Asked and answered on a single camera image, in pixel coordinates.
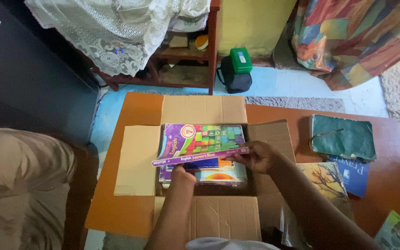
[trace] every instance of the colorful fabric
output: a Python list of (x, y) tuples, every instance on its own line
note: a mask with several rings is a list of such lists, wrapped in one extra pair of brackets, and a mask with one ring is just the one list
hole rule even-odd
[(292, 46), (331, 90), (357, 86), (400, 60), (400, 0), (299, 0)]

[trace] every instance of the black bag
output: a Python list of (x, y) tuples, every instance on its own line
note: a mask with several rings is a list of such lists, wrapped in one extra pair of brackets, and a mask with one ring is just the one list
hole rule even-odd
[[(220, 78), (219, 70), (222, 72), (225, 81)], [(230, 56), (226, 56), (222, 59), (222, 64), (220, 68), (217, 69), (216, 73), (220, 82), (225, 85), (226, 91), (230, 94), (248, 91), (251, 84), (253, 84), (250, 73), (236, 74)]]

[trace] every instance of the yellow wall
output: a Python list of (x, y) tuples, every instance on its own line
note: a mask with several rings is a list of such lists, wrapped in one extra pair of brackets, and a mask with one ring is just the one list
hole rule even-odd
[(218, 52), (246, 47), (251, 57), (269, 57), (295, 4), (295, 0), (222, 0)]

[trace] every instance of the green container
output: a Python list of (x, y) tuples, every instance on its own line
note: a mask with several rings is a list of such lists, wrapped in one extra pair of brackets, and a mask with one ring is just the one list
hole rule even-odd
[(253, 70), (253, 63), (245, 47), (232, 48), (229, 55), (236, 74), (249, 73)]

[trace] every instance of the wooden table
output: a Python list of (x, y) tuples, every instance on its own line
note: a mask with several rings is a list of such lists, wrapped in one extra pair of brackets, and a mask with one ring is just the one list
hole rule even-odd
[[(143, 197), (136, 199), (136, 196), (113, 194), (125, 126), (160, 125), (162, 104), (162, 95), (141, 93), (126, 95), (87, 215), (87, 228), (114, 233), (131, 231), (128, 223), (135, 224), (142, 221), (135, 221), (125, 216), (125, 207), (130, 207), (128, 204), (136, 204), (133, 210), (129, 209), (129, 213), (153, 215), (155, 200), (153, 196), (147, 197), (148, 200), (144, 201)], [(350, 198), (354, 217), (359, 227), (374, 237), (390, 210), (393, 209), (400, 214), (400, 127), (397, 120), (259, 105), (246, 105), (246, 112), (250, 124), (286, 119), (297, 163), (322, 162), (322, 158), (311, 152), (308, 145), (310, 115), (321, 114), (370, 121), (373, 126), (377, 160), (370, 164), (365, 196), (362, 199)], [(147, 230), (133, 233), (146, 235), (152, 225), (146, 226)]]
[(246, 111), (250, 124), (287, 120), (297, 163), (322, 161), (308, 145), (312, 114), (371, 122), (377, 160), (370, 164), (365, 196), (350, 196), (354, 218), (360, 228), (374, 237), (390, 210), (400, 215), (400, 127), (396, 119), (250, 104)]

